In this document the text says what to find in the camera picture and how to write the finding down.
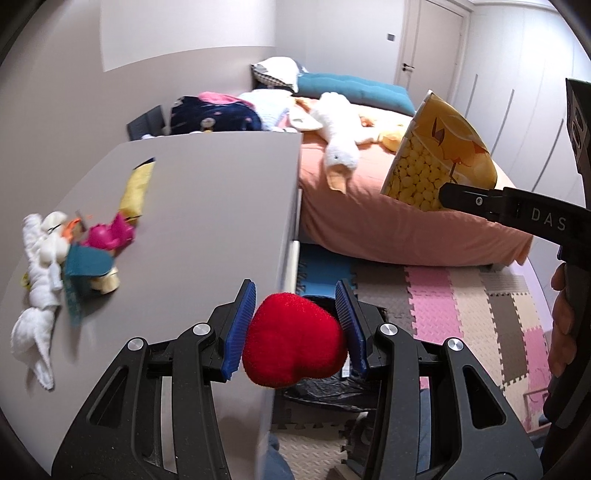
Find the magenta plastic toy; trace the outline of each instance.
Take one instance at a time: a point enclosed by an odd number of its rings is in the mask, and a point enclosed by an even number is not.
[[[135,229],[123,219],[120,213],[117,213],[110,225],[99,223],[91,226],[88,230],[88,238],[82,242],[82,245],[101,250],[116,250],[123,248],[134,238]]]

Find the yellow package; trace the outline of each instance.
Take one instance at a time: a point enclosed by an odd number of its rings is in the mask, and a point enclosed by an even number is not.
[[[493,189],[496,180],[480,136],[454,107],[429,92],[408,126],[381,193],[425,212],[437,211],[444,183]]]
[[[152,177],[154,164],[155,160],[150,158],[138,165],[127,181],[125,192],[119,203],[119,213],[130,223],[135,223],[142,216],[144,198]]]

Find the printed chick illustration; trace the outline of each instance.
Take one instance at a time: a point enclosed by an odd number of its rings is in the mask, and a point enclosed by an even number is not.
[[[475,187],[496,186],[496,169],[486,145],[451,105],[432,93],[415,118],[418,121],[413,133],[431,155],[441,159],[450,170],[455,165],[454,172]]]

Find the door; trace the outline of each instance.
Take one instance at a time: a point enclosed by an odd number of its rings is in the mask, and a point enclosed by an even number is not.
[[[468,12],[446,0],[409,0],[398,84],[418,107],[429,90],[451,102]]]

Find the human hand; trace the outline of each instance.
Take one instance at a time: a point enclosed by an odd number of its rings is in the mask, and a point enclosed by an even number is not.
[[[552,374],[559,377],[563,374],[566,366],[572,363],[577,353],[577,344],[574,338],[570,336],[574,325],[574,311],[566,300],[564,264],[559,266],[554,273],[551,286],[560,293],[554,302],[554,309],[552,310],[554,323],[548,365]]]

